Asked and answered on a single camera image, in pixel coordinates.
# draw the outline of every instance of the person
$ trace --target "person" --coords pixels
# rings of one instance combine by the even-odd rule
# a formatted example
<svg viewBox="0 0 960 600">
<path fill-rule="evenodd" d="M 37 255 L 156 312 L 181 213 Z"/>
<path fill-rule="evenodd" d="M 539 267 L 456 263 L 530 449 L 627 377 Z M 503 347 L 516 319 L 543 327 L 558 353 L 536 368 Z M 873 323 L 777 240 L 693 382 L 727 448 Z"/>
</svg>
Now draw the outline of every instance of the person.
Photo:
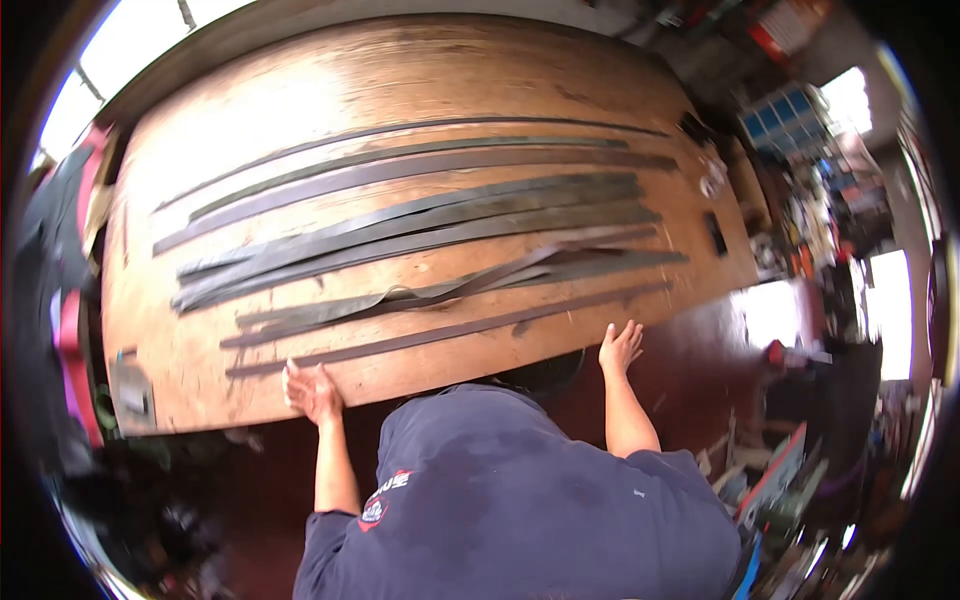
<svg viewBox="0 0 960 600">
<path fill-rule="evenodd" d="M 324 366 L 288 361 L 288 405 L 320 433 L 294 598 L 721 598 L 736 526 L 686 450 L 661 452 L 627 381 L 642 325 L 600 347 L 607 451 L 536 402 L 460 384 L 384 420 L 361 506 L 344 402 Z"/>
</svg>

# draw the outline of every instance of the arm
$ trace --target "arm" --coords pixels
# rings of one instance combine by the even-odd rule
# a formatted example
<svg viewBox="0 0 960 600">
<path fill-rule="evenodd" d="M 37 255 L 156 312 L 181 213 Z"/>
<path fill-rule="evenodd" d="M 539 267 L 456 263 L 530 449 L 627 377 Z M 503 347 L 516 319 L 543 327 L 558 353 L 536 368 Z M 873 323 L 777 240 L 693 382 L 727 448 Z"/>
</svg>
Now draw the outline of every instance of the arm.
<svg viewBox="0 0 960 600">
<path fill-rule="evenodd" d="M 617 337 L 616 327 L 610 324 L 600 347 L 600 368 L 607 393 L 607 450 L 620 458 L 637 450 L 660 451 L 657 431 L 627 381 L 627 367 L 643 352 L 642 339 L 643 325 L 629 321 Z"/>
<path fill-rule="evenodd" d="M 283 394 L 287 406 L 297 408 L 317 425 L 317 482 L 313 510 L 360 514 L 360 494 L 347 454 L 344 432 L 344 400 L 323 365 L 301 369 L 292 360 L 283 370 Z"/>
</svg>

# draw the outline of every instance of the shirt logo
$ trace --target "shirt logo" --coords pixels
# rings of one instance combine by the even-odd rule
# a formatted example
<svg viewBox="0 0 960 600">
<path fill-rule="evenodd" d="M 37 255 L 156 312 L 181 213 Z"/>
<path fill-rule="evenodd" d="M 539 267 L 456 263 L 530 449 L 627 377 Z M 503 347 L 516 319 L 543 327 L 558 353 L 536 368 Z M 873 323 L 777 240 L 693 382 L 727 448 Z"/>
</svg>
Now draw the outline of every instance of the shirt logo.
<svg viewBox="0 0 960 600">
<path fill-rule="evenodd" d="M 366 533 L 380 524 L 380 520 L 387 514 L 387 508 L 390 506 L 390 500 L 383 497 L 383 493 L 407 485 L 407 480 L 410 479 L 410 473 L 412 472 L 412 470 L 403 469 L 397 471 L 396 475 L 387 478 L 387 481 L 383 482 L 383 485 L 373 493 L 367 500 L 367 504 L 364 505 L 363 513 L 357 518 L 360 531 Z"/>
</svg>

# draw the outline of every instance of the right hand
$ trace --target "right hand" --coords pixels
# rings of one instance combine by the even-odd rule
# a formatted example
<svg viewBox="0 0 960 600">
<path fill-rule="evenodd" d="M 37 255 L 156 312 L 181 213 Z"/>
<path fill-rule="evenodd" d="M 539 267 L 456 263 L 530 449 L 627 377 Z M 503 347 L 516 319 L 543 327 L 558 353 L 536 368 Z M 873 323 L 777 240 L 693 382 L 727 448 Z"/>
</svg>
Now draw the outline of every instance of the right hand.
<svg viewBox="0 0 960 600">
<path fill-rule="evenodd" d="M 286 405 L 302 411 L 314 424 L 320 425 L 343 415 L 344 399 L 326 374 L 324 365 L 302 369 L 287 359 L 282 378 Z"/>
<path fill-rule="evenodd" d="M 600 368 L 605 374 L 623 374 L 627 367 L 643 353 L 640 340 L 643 339 L 643 325 L 627 322 L 620 335 L 616 335 L 616 325 L 607 325 L 607 335 L 600 346 Z"/>
</svg>

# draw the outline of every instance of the window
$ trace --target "window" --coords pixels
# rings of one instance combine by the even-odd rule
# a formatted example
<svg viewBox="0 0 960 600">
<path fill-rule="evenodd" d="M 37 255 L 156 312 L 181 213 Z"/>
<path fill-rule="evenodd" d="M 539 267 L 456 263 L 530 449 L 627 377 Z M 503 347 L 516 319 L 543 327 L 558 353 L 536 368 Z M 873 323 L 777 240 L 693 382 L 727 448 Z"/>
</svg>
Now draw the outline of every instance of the window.
<svg viewBox="0 0 960 600">
<path fill-rule="evenodd" d="M 888 252 L 870 259 L 874 287 L 867 289 L 867 319 L 883 337 L 880 379 L 910 378 L 913 353 L 913 311 L 906 253 Z"/>
<path fill-rule="evenodd" d="M 867 80 L 859 67 L 848 69 L 820 88 L 829 105 L 830 132 L 857 132 L 863 135 L 874 128 L 867 98 Z"/>
<path fill-rule="evenodd" d="M 252 0 L 120 0 L 67 77 L 40 134 L 61 160 L 124 85 L 184 37 Z"/>
</svg>

